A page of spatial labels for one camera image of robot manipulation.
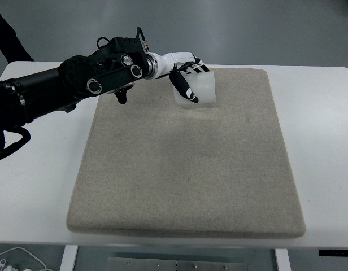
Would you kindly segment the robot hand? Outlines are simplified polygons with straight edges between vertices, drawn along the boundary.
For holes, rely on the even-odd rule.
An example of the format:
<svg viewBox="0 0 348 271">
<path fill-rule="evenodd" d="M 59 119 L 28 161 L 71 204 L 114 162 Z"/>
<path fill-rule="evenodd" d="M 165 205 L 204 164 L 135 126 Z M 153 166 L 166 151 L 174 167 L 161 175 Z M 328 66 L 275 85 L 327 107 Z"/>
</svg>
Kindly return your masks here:
<svg viewBox="0 0 348 271">
<path fill-rule="evenodd" d="M 184 77 L 184 74 L 189 75 L 192 71 L 195 73 L 210 71 L 200 58 L 190 52 L 175 52 L 165 55 L 148 54 L 152 58 L 153 64 L 152 79 L 168 76 L 170 82 L 182 98 L 196 104 L 201 101 Z"/>
</svg>

